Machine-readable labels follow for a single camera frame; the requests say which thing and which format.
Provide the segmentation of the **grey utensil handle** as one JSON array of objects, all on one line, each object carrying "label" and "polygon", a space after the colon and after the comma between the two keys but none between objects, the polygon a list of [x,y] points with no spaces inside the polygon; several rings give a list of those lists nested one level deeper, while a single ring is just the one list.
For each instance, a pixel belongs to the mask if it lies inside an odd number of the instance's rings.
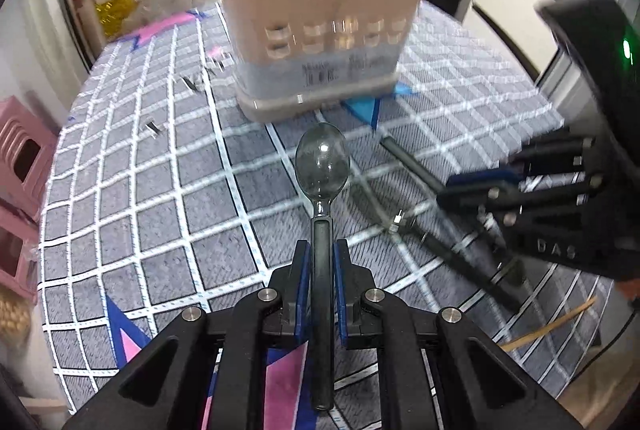
[{"label": "grey utensil handle", "polygon": [[402,166],[416,175],[434,193],[440,193],[444,189],[445,186],[394,138],[386,135],[380,140],[380,146],[392,154]]}]

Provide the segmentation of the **plain wooden chopstick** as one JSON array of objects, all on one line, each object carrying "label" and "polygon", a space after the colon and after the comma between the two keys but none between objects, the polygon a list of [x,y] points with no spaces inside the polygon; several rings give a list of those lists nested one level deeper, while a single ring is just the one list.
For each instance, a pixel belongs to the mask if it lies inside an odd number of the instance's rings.
[{"label": "plain wooden chopstick", "polygon": [[570,322],[571,320],[576,319],[576,317],[578,317],[578,315],[584,313],[585,311],[587,311],[588,309],[590,309],[597,301],[598,297],[596,295],[593,295],[591,297],[589,297],[584,303],[582,303],[580,306],[578,306],[577,308],[570,310],[570,312],[567,312],[565,314],[562,315],[562,317],[558,317],[556,320],[554,320],[553,322],[550,322],[546,325],[544,325],[544,327],[541,327],[537,330],[534,330],[533,332],[529,332],[528,334],[512,340],[510,342],[507,343],[501,343],[500,344],[500,348],[504,351],[504,352],[511,352],[514,351],[516,349],[520,349],[522,346],[527,346],[529,343],[532,343],[534,341],[536,341],[537,339],[540,338],[544,338],[544,336],[547,336],[550,334],[550,332],[553,332],[555,329],[558,329],[559,327],[567,324],[568,322]]}]

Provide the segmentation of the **black handled clear spoon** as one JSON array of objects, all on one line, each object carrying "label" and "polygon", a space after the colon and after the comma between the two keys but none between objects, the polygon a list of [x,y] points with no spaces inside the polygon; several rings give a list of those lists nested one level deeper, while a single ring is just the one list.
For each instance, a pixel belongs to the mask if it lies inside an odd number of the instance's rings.
[{"label": "black handled clear spoon", "polygon": [[311,315],[311,403],[317,412],[333,406],[334,276],[331,204],[350,172],[345,138],[336,127],[320,123],[307,130],[295,154],[300,190],[312,206],[310,219],[309,300]]}]

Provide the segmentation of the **grey checked star tablecloth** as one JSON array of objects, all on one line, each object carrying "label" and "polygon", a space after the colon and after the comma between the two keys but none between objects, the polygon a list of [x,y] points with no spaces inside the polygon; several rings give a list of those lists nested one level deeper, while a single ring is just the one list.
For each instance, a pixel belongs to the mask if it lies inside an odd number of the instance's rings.
[{"label": "grey checked star tablecloth", "polygon": [[376,285],[427,310],[456,306],[507,342],[560,327],[513,358],[552,395],[596,338],[612,285],[527,260],[509,271],[437,210],[382,149],[396,139],[439,179],[495,165],[560,115],[528,77],[432,6],[400,59],[408,94],[385,98],[378,126],[341,106],[277,124],[246,119],[218,8],[107,46],[61,132],[42,209],[42,331],[53,372],[78,410],[117,370],[107,309],[152,338],[182,309],[226,309],[265,285],[308,234],[293,155],[313,124],[340,129],[352,179],[334,232]]}]

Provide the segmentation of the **beige utensil holder caddy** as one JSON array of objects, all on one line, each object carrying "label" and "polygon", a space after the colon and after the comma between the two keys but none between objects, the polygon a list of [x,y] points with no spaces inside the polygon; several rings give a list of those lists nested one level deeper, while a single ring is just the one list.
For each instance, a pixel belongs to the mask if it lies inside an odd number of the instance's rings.
[{"label": "beige utensil holder caddy", "polygon": [[221,0],[245,117],[271,123],[393,91],[422,0]]}]

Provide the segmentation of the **short pink plastic stool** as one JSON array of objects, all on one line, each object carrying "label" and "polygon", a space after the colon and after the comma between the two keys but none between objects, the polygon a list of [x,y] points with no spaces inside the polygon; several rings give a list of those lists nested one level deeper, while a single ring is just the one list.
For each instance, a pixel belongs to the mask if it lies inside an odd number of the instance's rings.
[{"label": "short pink plastic stool", "polygon": [[20,209],[1,201],[1,285],[37,302],[38,225]]}]

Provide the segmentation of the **tall pink plastic stool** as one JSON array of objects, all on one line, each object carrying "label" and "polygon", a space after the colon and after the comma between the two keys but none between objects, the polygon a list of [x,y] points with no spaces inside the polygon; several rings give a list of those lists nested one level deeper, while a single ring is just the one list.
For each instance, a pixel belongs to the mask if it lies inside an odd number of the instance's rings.
[{"label": "tall pink plastic stool", "polygon": [[1,198],[35,222],[58,138],[15,97],[1,101]]}]

